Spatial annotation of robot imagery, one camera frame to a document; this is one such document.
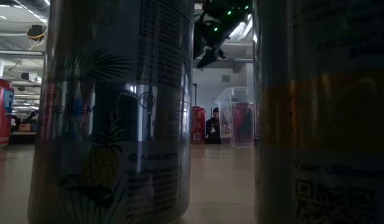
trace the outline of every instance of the plastic bin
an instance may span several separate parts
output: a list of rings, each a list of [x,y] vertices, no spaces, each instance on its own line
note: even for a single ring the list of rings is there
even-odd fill
[[[247,87],[229,87],[215,100],[219,108],[222,144],[254,145],[254,104],[247,102]]]
[[[31,131],[31,124],[20,124],[19,131]]]

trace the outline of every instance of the person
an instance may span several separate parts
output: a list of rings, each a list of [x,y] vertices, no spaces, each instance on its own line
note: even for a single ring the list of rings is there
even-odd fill
[[[219,127],[219,110],[218,108],[215,108],[213,111],[213,118],[210,118],[205,123],[205,143],[221,144],[221,133]]]

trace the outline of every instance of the white wall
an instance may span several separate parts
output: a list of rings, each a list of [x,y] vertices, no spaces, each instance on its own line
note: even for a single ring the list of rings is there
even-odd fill
[[[222,82],[222,75],[229,75],[230,82]],[[232,86],[246,86],[246,72],[242,69],[234,73],[227,68],[205,68],[202,71],[193,69],[193,83],[197,84],[197,106],[202,106],[210,117],[211,108],[217,107],[215,100],[222,91]],[[192,90],[192,105],[194,106],[194,86]]]
[[[247,101],[254,102],[254,66],[252,63],[247,63],[240,70],[240,73],[246,75],[247,86]]]

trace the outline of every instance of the polished floor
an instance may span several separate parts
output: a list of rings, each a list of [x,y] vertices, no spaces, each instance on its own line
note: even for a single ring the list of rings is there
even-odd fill
[[[33,146],[0,149],[0,224],[27,224]],[[253,150],[192,146],[190,206],[175,224],[253,224]]]

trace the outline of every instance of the barcode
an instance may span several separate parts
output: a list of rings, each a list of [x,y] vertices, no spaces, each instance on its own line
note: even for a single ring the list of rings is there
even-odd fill
[[[370,189],[328,187],[296,179],[297,224],[375,224],[377,202]]]
[[[201,141],[202,135],[200,133],[194,133],[194,141]]]

